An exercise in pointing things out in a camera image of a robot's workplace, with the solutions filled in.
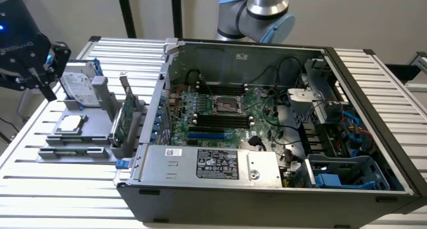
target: power supply label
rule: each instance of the power supply label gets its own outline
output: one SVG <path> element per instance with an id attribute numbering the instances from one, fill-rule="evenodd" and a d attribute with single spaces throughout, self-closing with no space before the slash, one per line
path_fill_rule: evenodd
<path id="1" fill-rule="evenodd" d="M 238 180 L 237 151 L 197 150 L 196 164 L 197 178 Z"/>

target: green circuit board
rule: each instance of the green circuit board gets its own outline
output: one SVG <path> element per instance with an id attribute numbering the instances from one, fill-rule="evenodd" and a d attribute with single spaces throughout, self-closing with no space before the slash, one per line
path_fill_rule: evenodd
<path id="1" fill-rule="evenodd" d="M 244 93 L 242 96 L 228 95 L 209 95 L 198 94 L 190 87 L 181 90 L 174 94 L 174 105 L 172 110 L 172 133 L 170 133 L 170 145 L 172 146 L 197 146 L 197 147 L 220 147 L 220 148 L 240 148 L 248 139 L 253 136 L 258 136 L 261 139 L 268 138 L 268 131 L 272 134 L 278 130 L 276 126 L 269 125 L 262 119 L 262 106 L 266 97 L 261 97 L 261 93 L 265 93 L 265 89 L 260 87 L 252 87 Z M 214 106 L 214 101 L 238 101 L 238 112 L 228 111 L 226 108 Z M 268 102 L 265 108 L 270 109 L 274 105 L 273 100 Z M 192 116 L 194 113 L 200 115 L 236 115 L 252 117 L 253 125 L 249 128 L 224 128 L 225 140 L 216 139 L 197 139 L 197 145 L 186 145 L 186 135 L 189 127 L 193 127 Z M 277 117 L 272 114 L 266 116 L 268 121 L 278 123 Z"/>

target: white sticker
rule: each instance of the white sticker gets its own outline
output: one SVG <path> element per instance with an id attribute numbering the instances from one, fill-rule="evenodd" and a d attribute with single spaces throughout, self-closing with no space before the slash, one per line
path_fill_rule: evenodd
<path id="1" fill-rule="evenodd" d="M 164 155 L 165 156 L 180 156 L 180 155 L 182 155 L 182 149 L 166 148 Z"/>
<path id="2" fill-rule="evenodd" d="M 236 58 L 237 60 L 246 60 L 246 59 L 248 59 L 248 54 L 236 54 L 236 55 L 234 55 L 234 58 Z"/>
<path id="3" fill-rule="evenodd" d="M 68 89 L 69 96 L 86 107 L 98 107 L 98 99 L 92 87 L 92 82 L 88 76 L 82 73 L 64 72 L 61 78 L 64 79 L 64 86 Z"/>

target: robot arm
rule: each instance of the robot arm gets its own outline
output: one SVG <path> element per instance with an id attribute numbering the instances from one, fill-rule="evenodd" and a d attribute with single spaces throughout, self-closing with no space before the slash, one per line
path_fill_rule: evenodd
<path id="1" fill-rule="evenodd" d="M 218 0 L 216 40 L 281 43 L 294 25 L 288 0 Z"/>
<path id="2" fill-rule="evenodd" d="M 49 51 L 52 63 L 46 64 Z M 40 89 L 56 100 L 50 82 L 62 75 L 70 50 L 52 43 L 40 32 L 22 0 L 0 0 L 0 87 L 22 91 Z"/>

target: white wall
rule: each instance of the white wall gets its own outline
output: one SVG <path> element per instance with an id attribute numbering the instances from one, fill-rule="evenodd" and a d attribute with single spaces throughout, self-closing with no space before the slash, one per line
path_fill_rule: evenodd
<path id="1" fill-rule="evenodd" d="M 170 0 L 129 0 L 136 34 L 173 36 Z M 184 37 L 212 39 L 218 0 L 182 0 Z M 296 25 L 284 43 L 373 49 L 405 63 L 427 51 L 427 0 L 289 0 Z M 41 31 L 78 51 L 90 35 L 125 37 L 118 0 L 26 0 Z"/>

